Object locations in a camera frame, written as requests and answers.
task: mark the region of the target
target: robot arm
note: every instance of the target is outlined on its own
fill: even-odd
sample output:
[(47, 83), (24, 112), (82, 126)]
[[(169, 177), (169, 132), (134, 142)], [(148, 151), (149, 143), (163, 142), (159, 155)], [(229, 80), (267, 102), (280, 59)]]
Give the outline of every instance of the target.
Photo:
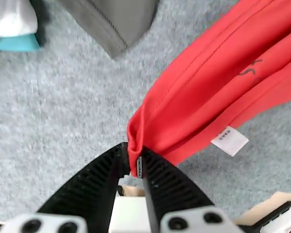
[[(130, 173), (127, 144), (108, 150), (67, 181), (35, 214), (11, 219), (0, 233), (108, 233), (118, 181)], [(287, 202), (253, 226), (235, 225), (184, 173), (144, 148), (138, 159), (152, 233), (272, 233), (265, 226)]]

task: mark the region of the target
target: stitching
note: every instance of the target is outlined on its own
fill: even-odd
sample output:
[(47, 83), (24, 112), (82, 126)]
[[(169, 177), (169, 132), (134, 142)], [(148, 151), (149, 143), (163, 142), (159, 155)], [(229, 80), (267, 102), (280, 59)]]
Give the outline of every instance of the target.
[(276, 82), (274, 85), (272, 85), (271, 87), (269, 87), (266, 91), (264, 91), (261, 95), (259, 95), (258, 97), (255, 98), (254, 101), (252, 101), (249, 105), (247, 105), (247, 107), (245, 107), (237, 116), (235, 116), (229, 123), (229, 125), (231, 125), (231, 123), (238, 118), (244, 111), (246, 111), (248, 108), (250, 108), (255, 102), (257, 102), (259, 99), (261, 99), (261, 97), (265, 96), (270, 90), (272, 90), (273, 88), (275, 88), (276, 86), (280, 85), (282, 82), (284, 82), (286, 79), (283, 78), (281, 80), (279, 80), (278, 82)]
[[(274, 0), (272, 0), (271, 2), (269, 2), (267, 5), (265, 5), (262, 9), (258, 10), (257, 12), (255, 12), (254, 14), (252, 14), (244, 23), (246, 23), (252, 16), (256, 15), (257, 13), (259, 13), (261, 10), (263, 10), (265, 7), (267, 7), (268, 5), (270, 5), (270, 3), (272, 3)], [(239, 19), (241, 16), (243, 16), (245, 13), (247, 13), (249, 10), (251, 10), (254, 6), (256, 6), (257, 4), (259, 4), (261, 2), (261, 0), (259, 0), (256, 4), (252, 5), (248, 10), (246, 10), (245, 12), (243, 12), (240, 16), (238, 16), (233, 22), (231, 22), (230, 24), (228, 24), (226, 26), (226, 28), (221, 31), (210, 43), (209, 45), (216, 39), (218, 38), (223, 32), (225, 32), (228, 27), (234, 23), (237, 19)], [(203, 65), (218, 51), (218, 49), (244, 24), (242, 23), (239, 27), (236, 28), (236, 30), (234, 30), (222, 43), (221, 45), (218, 46), (218, 48), (202, 63), (202, 65), (199, 67), (199, 69), (190, 77), (190, 79), (182, 86), (186, 86), (192, 79), (193, 77), (196, 75), (196, 73), (203, 67)], [(155, 109), (157, 109), (161, 103), (164, 101), (164, 98), (166, 97), (166, 95), (169, 93), (169, 91), (173, 88), (173, 86), (176, 84), (176, 82), (179, 80), (179, 78), (182, 76), (182, 74), (188, 69), (190, 68), (190, 66), (192, 66), (192, 64), (194, 63), (194, 61), (199, 57), (199, 55), (205, 51), (205, 49), (203, 49), (195, 58), (192, 62), (190, 62), (190, 64), (188, 65), (188, 67), (177, 77), (177, 79), (175, 80), (175, 82), (172, 84), (172, 86), (168, 89), (168, 91), (164, 94), (164, 97), (162, 98), (162, 100), (156, 105)]]
[(102, 17), (104, 17), (104, 19), (110, 24), (110, 26), (113, 28), (113, 30), (115, 31), (115, 33), (118, 35), (118, 37), (121, 39), (121, 41), (124, 43), (124, 45), (126, 46), (126, 48), (128, 48), (128, 44), (126, 43), (126, 41), (124, 40), (124, 38), (121, 36), (121, 34), (119, 33), (119, 31), (116, 29), (116, 27), (113, 25), (113, 23), (107, 18), (107, 16), (103, 13), (102, 10), (100, 10), (97, 5), (92, 2), (91, 0), (87, 0), (89, 4), (91, 4), (100, 14)]
[[(76, 3), (78, 3), (81, 7), (83, 7), (84, 9), (88, 9), (86, 8), (86, 6), (84, 5), (83, 2), (81, 2), (81, 0), (75, 0)], [(100, 20), (97, 16), (95, 16), (92, 12), (89, 12), (89, 14), (93, 17), (96, 18), (97, 20)], [(105, 28), (102, 24), (99, 24), (99, 26), (110, 36), (110, 39), (114, 42), (115, 46), (121, 50), (121, 47), (118, 45), (118, 43), (116, 42), (116, 40), (114, 39), (114, 37), (112, 36), (112, 34), (109, 32), (109, 30), (107, 28)]]

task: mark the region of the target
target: red cloth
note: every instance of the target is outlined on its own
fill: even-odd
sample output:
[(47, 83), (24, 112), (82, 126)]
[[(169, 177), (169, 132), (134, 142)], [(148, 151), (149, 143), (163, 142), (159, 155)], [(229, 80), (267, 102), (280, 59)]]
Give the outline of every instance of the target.
[(129, 121), (132, 174), (144, 146), (176, 165), (227, 126), (291, 100), (291, 0), (240, 0), (179, 55)]

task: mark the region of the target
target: garment seam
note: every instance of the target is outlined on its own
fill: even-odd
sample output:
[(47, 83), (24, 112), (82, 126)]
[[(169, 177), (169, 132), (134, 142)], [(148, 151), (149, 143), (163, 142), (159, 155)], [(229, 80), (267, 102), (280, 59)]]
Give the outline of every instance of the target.
[[(238, 16), (233, 22), (231, 22), (230, 24), (228, 24), (226, 26), (226, 28), (224, 30), (222, 30), (213, 40), (211, 43), (214, 42), (215, 39), (217, 39), (223, 32), (225, 32), (229, 26), (231, 26), (236, 20), (238, 20), (240, 17), (242, 17), (244, 14), (246, 14), (248, 11), (250, 11), (254, 6), (256, 6), (257, 4), (259, 4), (262, 0), (259, 0), (255, 5), (252, 5), (249, 9), (247, 9), (245, 12), (243, 12), (240, 16)], [(265, 5), (262, 9), (259, 9), (257, 12), (255, 12), (254, 14), (252, 14), (244, 23), (242, 23), (236, 30), (234, 30), (215, 50), (214, 52), (203, 62), (203, 64), (198, 68), (198, 70), (189, 78), (189, 80), (182, 86), (186, 86), (188, 85), (188, 83), (192, 80), (192, 78), (199, 72), (199, 70), (205, 65), (205, 63), (207, 63), (207, 61), (219, 50), (219, 48), (236, 32), (239, 30), (239, 28), (241, 28), (252, 16), (256, 15), (257, 13), (259, 13), (261, 10), (263, 10), (265, 7), (267, 7), (268, 5), (270, 5), (274, 0), (270, 1), (267, 5)], [(190, 64), (185, 68), (185, 70), (177, 77), (177, 79), (174, 81), (174, 83), (172, 84), (172, 86), (168, 89), (168, 91), (164, 94), (164, 97), (162, 98), (162, 100), (156, 105), (155, 109), (157, 109), (162, 102), (165, 100), (165, 97), (167, 96), (167, 94), (170, 92), (170, 90), (174, 87), (174, 85), (176, 84), (176, 82), (180, 79), (180, 77), (183, 75), (183, 73), (185, 71), (187, 71), (192, 64), (196, 61), (196, 59), (200, 56), (200, 54), (202, 52), (204, 52), (206, 49), (203, 49), (194, 59), (192, 62), (190, 62)], [(150, 115), (148, 115), (148, 117), (145, 119), (145, 121), (147, 121), (150, 118)]]
[[(86, 6), (84, 5), (83, 2), (81, 2), (82, 0), (75, 0), (83, 9), (85, 9), (87, 11)], [(93, 18), (96, 18), (97, 20), (101, 21), (101, 19), (99, 19), (95, 14), (87, 11)], [(112, 36), (112, 34), (109, 32), (109, 30), (102, 24), (102, 23), (98, 23), (98, 25), (109, 35), (109, 38), (114, 42), (116, 48), (118, 48), (121, 51), (121, 46), (117, 43), (116, 39)]]
[(113, 28), (114, 32), (118, 35), (118, 37), (120, 38), (120, 40), (123, 42), (123, 44), (125, 45), (126, 48), (128, 48), (128, 44), (125, 41), (125, 39), (121, 36), (120, 32), (118, 31), (118, 29), (114, 26), (114, 24), (111, 22), (111, 20), (109, 20), (109, 18), (103, 13), (103, 11), (97, 7), (97, 5), (91, 1), (91, 0), (86, 0), (89, 4), (91, 4), (100, 14), (101, 16), (109, 23), (109, 25)]

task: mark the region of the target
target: screw hole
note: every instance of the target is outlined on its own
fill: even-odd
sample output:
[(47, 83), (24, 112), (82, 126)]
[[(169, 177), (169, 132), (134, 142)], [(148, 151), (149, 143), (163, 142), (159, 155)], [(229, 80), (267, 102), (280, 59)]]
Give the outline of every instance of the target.
[(206, 223), (221, 223), (223, 222), (222, 218), (216, 213), (206, 213), (204, 215), (204, 220)]
[(38, 219), (32, 219), (24, 224), (22, 227), (22, 233), (35, 233), (41, 227), (41, 221)]
[(76, 233), (77, 229), (78, 226), (74, 222), (66, 222), (59, 228), (58, 233)]
[(184, 230), (188, 228), (188, 223), (186, 220), (180, 218), (180, 217), (173, 217), (171, 220), (169, 220), (168, 226), (171, 230)]

